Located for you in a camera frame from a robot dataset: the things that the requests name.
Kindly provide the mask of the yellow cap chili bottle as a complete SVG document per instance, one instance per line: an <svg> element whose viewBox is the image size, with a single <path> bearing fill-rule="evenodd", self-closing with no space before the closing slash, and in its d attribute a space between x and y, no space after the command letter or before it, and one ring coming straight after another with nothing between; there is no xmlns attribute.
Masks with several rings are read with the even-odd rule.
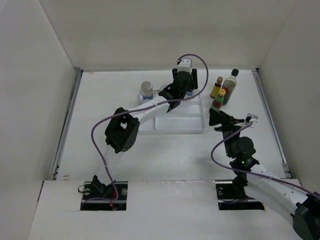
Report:
<svg viewBox="0 0 320 240"><path fill-rule="evenodd" d="M224 89L220 89L218 94L216 95L216 97L212 101L210 108L215 111L219 111L223 105L225 95L226 95L226 91Z"/></svg>

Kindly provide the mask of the small brown cap bottle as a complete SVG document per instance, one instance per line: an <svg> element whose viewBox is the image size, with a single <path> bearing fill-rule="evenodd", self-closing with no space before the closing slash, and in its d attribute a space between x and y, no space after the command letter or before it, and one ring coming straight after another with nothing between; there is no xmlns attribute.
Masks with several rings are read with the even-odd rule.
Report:
<svg viewBox="0 0 320 240"><path fill-rule="evenodd" d="M214 83L214 86L213 86L212 91L210 93L211 98L214 99L217 96L219 90L221 89L222 82L223 82L223 77L219 76L217 78L216 82Z"/></svg>

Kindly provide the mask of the tall dark soy bottle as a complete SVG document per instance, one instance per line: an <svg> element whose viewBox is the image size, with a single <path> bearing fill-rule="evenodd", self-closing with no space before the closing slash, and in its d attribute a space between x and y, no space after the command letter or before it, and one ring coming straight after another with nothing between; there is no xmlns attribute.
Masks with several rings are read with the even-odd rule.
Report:
<svg viewBox="0 0 320 240"><path fill-rule="evenodd" d="M225 95L223 98L223 105L226 105L229 102L231 95L237 86L238 74L239 74L239 70L236 68L233 69L231 71L231 75L228 78L226 78L223 82L222 89L225 90Z"/></svg>

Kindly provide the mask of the white peppercorn jar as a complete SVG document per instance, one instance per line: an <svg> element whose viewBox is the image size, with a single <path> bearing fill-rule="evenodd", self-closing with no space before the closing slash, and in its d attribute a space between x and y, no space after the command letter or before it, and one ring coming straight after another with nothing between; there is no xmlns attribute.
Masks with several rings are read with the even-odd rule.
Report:
<svg viewBox="0 0 320 240"><path fill-rule="evenodd" d="M141 96L143 100L153 99L153 85L150 81L144 81L141 84Z"/></svg>
<svg viewBox="0 0 320 240"><path fill-rule="evenodd" d="M189 97L192 97L192 96L193 96L193 90L187 91L186 94L185 94L186 98L189 98Z"/></svg>

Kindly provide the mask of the orange label sauce jar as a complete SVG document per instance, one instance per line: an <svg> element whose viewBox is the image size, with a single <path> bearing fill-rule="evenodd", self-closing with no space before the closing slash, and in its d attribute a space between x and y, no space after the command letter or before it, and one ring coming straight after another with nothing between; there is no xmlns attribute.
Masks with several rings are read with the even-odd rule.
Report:
<svg viewBox="0 0 320 240"><path fill-rule="evenodd" d="M159 91L161 92L161 91L163 91L164 89L165 89L165 87L166 87L166 85L164 84L164 85L162 85L161 87L160 87L160 89L159 89Z"/></svg>

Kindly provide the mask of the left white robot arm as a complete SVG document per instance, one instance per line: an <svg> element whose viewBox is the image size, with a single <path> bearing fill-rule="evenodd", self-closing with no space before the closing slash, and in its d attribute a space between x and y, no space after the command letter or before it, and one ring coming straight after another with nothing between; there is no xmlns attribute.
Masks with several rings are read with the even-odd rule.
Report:
<svg viewBox="0 0 320 240"><path fill-rule="evenodd" d="M101 181L95 187L100 199L108 199L112 195L110 183L116 178L116 172L123 153L130 150L136 142L139 128L149 120L164 116L179 108L184 102L191 102L194 95L187 96L198 88L198 71L190 67L177 67L172 70L173 82L157 93L149 101L131 108L119 107L114 114L102 119L94 125L90 136L93 146L102 159L97 178ZM109 121L105 131L105 151L101 151L95 141L96 128Z"/></svg>

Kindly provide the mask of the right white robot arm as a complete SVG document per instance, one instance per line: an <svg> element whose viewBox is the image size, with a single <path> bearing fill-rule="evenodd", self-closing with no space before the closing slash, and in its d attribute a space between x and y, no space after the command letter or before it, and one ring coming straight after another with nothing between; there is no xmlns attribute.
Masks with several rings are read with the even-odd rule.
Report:
<svg viewBox="0 0 320 240"><path fill-rule="evenodd" d="M229 166L214 160L218 166L231 170L236 177L232 181L232 192L238 198L253 198L277 212L292 225L303 240L320 238L320 195L299 185L282 180L266 169L254 158L253 141L241 132L258 121L254 114L237 119L223 111L209 110L209 125L221 132Z"/></svg>

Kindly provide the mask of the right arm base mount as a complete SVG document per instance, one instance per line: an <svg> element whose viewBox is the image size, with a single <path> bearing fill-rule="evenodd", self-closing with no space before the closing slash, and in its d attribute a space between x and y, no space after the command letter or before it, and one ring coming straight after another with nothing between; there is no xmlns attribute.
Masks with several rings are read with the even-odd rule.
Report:
<svg viewBox="0 0 320 240"><path fill-rule="evenodd" d="M220 211L265 210L263 203L246 195L245 182L238 176L233 180L218 180L215 187Z"/></svg>

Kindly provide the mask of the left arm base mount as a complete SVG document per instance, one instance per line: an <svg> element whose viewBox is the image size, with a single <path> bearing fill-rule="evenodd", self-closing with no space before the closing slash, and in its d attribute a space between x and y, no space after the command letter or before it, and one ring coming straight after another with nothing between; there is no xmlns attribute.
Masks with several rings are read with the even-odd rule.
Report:
<svg viewBox="0 0 320 240"><path fill-rule="evenodd" d="M128 187L127 181L114 181L105 185L96 175L92 181L79 186L81 194L81 211L125 211L127 209Z"/></svg>

